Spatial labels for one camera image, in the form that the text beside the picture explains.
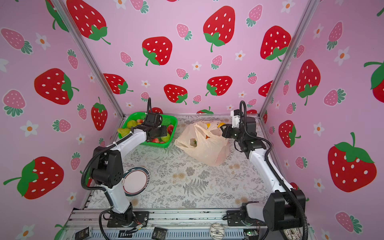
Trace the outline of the banana print plastic bag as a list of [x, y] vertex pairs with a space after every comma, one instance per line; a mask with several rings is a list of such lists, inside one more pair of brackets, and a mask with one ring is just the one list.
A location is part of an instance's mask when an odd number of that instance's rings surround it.
[[220, 121], [190, 124], [175, 140], [175, 146], [193, 159], [211, 167], [221, 165], [230, 154], [229, 140], [222, 136]]

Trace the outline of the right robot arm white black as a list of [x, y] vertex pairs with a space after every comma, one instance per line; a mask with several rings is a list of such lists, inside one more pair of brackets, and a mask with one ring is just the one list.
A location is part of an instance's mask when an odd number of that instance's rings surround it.
[[238, 217], [245, 225], [263, 222], [270, 231], [301, 228], [302, 238], [307, 239], [309, 229], [304, 193], [295, 190], [269, 159], [273, 145], [257, 136], [255, 118], [235, 113], [231, 113], [231, 116], [232, 123], [221, 127], [222, 136], [234, 140], [236, 150], [244, 153], [250, 163], [260, 171], [261, 178], [270, 192], [265, 204], [243, 204]]

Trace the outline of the yellow green fake starfruit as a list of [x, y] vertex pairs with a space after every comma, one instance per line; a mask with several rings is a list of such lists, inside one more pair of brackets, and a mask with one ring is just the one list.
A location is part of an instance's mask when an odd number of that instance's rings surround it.
[[117, 129], [117, 132], [119, 133], [120, 138], [124, 138], [131, 133], [131, 130], [128, 128], [119, 128]]

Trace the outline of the green plastic fruit basket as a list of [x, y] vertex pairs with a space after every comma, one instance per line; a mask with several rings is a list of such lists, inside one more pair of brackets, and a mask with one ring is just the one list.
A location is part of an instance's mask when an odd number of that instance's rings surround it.
[[[166, 149], [172, 143], [172, 140], [174, 139], [174, 135], [175, 135], [175, 132], [176, 132], [176, 129], [177, 129], [178, 119], [176, 117], [173, 117], [173, 116], [170, 116], [170, 115], [162, 115], [162, 116], [163, 116], [162, 126], [166, 126], [166, 127], [168, 127], [169, 125], [173, 125], [174, 126], [173, 132], [172, 132], [172, 134], [170, 134], [170, 139], [166, 143], [163, 143], [163, 144], [153, 143], [153, 142], [144, 142], [144, 143], [142, 143], [143, 146], [150, 146], [150, 147]], [[146, 117], [146, 113], [144, 113], [144, 112], [133, 113], [130, 116], [128, 116], [128, 118], [124, 122], [122, 128], [123, 129], [127, 128], [127, 125], [129, 123], [129, 121], [131, 121], [131, 120], [134, 120], [134, 121], [136, 121], [138, 119], [144, 120], [145, 117]]]

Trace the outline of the round white plate dark rim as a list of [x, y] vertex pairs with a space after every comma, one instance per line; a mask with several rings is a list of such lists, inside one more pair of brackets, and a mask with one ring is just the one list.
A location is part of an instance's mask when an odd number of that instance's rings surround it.
[[123, 190], [127, 197], [140, 195], [149, 186], [151, 175], [147, 168], [133, 167], [127, 170], [122, 179]]

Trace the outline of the white sprinkled donut centre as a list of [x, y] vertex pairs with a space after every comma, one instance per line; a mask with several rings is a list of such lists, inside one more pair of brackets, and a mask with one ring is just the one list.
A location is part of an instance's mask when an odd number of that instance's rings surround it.
[[219, 223], [214, 223], [210, 227], [210, 236], [213, 240], [222, 240], [225, 236], [225, 228]]

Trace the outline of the white sprinkled donut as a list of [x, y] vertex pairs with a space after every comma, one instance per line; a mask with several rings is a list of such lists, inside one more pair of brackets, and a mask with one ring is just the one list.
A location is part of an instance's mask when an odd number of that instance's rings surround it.
[[219, 223], [214, 223], [210, 227], [210, 236], [213, 240], [222, 240], [225, 236], [225, 228]]
[[288, 240], [300, 240], [302, 238], [302, 233], [299, 228], [284, 230], [284, 234]]

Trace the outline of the black square tag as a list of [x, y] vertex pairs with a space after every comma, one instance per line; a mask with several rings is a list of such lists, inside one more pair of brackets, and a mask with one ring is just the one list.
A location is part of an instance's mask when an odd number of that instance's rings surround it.
[[87, 227], [75, 233], [74, 240], [88, 240], [92, 236], [92, 229]]
[[152, 237], [152, 240], [166, 240], [168, 234], [168, 230], [164, 228], [155, 227]]

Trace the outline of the white sprinkled donut right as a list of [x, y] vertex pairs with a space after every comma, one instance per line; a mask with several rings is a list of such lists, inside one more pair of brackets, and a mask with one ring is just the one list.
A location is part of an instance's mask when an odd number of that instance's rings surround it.
[[302, 238], [302, 233], [299, 228], [284, 230], [284, 234], [288, 240], [300, 240]]

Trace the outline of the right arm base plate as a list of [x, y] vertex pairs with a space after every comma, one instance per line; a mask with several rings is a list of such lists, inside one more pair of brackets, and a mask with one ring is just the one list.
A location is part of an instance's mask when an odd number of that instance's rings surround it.
[[266, 223], [246, 217], [240, 210], [227, 211], [222, 217], [223, 221], [226, 221], [230, 227], [266, 227]]

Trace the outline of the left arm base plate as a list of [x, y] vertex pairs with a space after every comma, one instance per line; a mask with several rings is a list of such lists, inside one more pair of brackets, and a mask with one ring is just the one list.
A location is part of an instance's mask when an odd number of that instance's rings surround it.
[[112, 212], [108, 220], [108, 228], [135, 228], [137, 226], [145, 228], [148, 224], [150, 212], [139, 211], [128, 215]]

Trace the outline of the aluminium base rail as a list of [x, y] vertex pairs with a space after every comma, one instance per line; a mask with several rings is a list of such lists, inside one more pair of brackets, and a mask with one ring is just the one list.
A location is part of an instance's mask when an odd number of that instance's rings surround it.
[[[210, 240], [210, 228], [212, 224], [221, 224], [224, 229], [225, 240], [243, 240], [245, 234], [260, 234], [261, 239], [281, 240], [283, 237], [279, 232], [269, 232], [267, 227], [258, 224], [254, 227], [239, 226], [230, 227], [223, 216], [227, 209], [147, 209], [149, 219], [146, 227], [129, 234], [129, 227], [109, 228], [107, 221], [103, 220], [103, 229], [111, 240], [150, 240], [155, 228], [167, 231], [167, 240]], [[63, 232], [59, 237], [61, 240], [73, 240], [75, 234], [85, 228], [91, 231], [91, 240], [102, 240], [104, 236], [99, 228], [99, 214], [101, 209], [85, 209], [72, 211]]]

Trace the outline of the aluminium frame post right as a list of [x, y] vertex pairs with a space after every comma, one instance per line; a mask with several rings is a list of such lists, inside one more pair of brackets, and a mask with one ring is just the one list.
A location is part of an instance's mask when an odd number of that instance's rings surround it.
[[280, 66], [276, 72], [275, 78], [273, 79], [273, 82], [272, 82], [271, 88], [268, 92], [267, 98], [266, 98], [260, 112], [258, 113], [259, 117], [261, 117], [261, 115], [264, 114], [265, 111], [267, 110], [268, 105], [270, 104], [270, 101], [271, 101], [272, 97], [274, 96], [275, 91], [280, 84], [280, 81], [283, 79], [283, 76], [288, 69], [289, 63], [291, 62], [291, 60], [293, 58], [294, 50], [299, 45], [299, 43], [300, 43], [308, 25], [309, 25], [309, 23], [311, 22], [311, 19], [312, 19], [313, 15], [315, 14], [316, 9], [317, 9], [319, 4], [320, 4], [320, 1], [318, 1], [318, 0], [308, 1], [307, 6], [303, 12], [302, 17], [301, 17], [301, 20], [299, 21], [297, 28], [295, 30], [295, 33], [292, 37], [292, 41], [288, 47], [288, 50], [285, 53], [285, 56], [282, 60], [282, 63], [280, 64]]

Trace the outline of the aluminium frame post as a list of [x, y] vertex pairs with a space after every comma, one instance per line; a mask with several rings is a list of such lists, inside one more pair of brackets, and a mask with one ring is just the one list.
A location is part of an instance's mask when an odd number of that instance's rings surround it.
[[67, 26], [71, 36], [73, 37], [74, 41], [76, 42], [77, 46], [79, 47], [80, 51], [82, 52], [82, 55], [84, 56], [87, 64], [89, 65], [92, 73], [95, 75], [96, 79], [98, 80], [99, 84], [102, 86], [104, 93], [106, 94], [109, 102], [114, 107], [115, 111], [117, 112], [117, 115], [120, 119], [124, 119], [125, 113], [122, 110], [121, 106], [119, 105], [118, 101], [114, 97], [114, 94], [112, 90], [110, 89], [107, 80], [105, 79], [102, 71], [100, 70], [97, 62], [95, 61], [90, 49], [88, 48], [87, 44], [85, 43], [83, 36], [79, 32], [79, 30], [76, 27], [76, 24], [72, 17], [70, 16], [70, 13], [66, 7], [65, 1], [60, 0], [53, 0], [52, 1], [54, 6], [57, 8], [58, 14], [62, 18], [64, 24]]
[[259, 117], [261, 117], [261, 115], [264, 114], [265, 111], [267, 110], [268, 105], [270, 104], [270, 101], [271, 101], [272, 97], [274, 96], [275, 91], [280, 84], [280, 81], [283, 79], [283, 76], [288, 69], [289, 63], [291, 62], [291, 60], [293, 58], [294, 50], [299, 45], [299, 43], [300, 43], [308, 25], [309, 25], [309, 23], [311, 22], [311, 19], [312, 19], [313, 15], [315, 14], [316, 9], [317, 9], [319, 4], [320, 4], [320, 1], [318, 1], [318, 0], [308, 1], [307, 6], [303, 12], [302, 17], [301, 17], [301, 20], [299, 21], [297, 28], [295, 30], [295, 33], [292, 37], [292, 41], [288, 47], [288, 50], [285, 53], [285, 56], [282, 60], [282, 63], [280, 64], [280, 66], [276, 72], [275, 78], [273, 79], [273, 82], [272, 82], [271, 88], [268, 92], [267, 98], [266, 98], [260, 112], [258, 113]]

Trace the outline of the aluminium frame post left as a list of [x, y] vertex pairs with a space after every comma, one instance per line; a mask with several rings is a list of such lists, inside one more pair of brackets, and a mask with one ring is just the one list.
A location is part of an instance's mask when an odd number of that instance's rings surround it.
[[122, 110], [121, 106], [119, 105], [118, 101], [114, 97], [114, 94], [112, 90], [110, 89], [107, 80], [105, 79], [102, 71], [100, 70], [97, 62], [95, 61], [90, 49], [88, 48], [87, 44], [85, 43], [83, 36], [79, 32], [79, 30], [76, 27], [76, 24], [72, 17], [70, 16], [70, 13], [66, 7], [65, 1], [60, 0], [53, 0], [52, 1], [54, 6], [57, 8], [58, 14], [62, 18], [64, 24], [67, 26], [71, 36], [73, 37], [74, 41], [76, 42], [77, 46], [79, 47], [80, 51], [82, 52], [82, 55], [84, 56], [87, 64], [89, 65], [92, 73], [95, 75], [96, 79], [98, 80], [99, 84], [102, 86], [104, 93], [106, 94], [109, 102], [114, 107], [115, 111], [117, 112], [117, 115], [120, 119], [124, 119], [125, 113]]

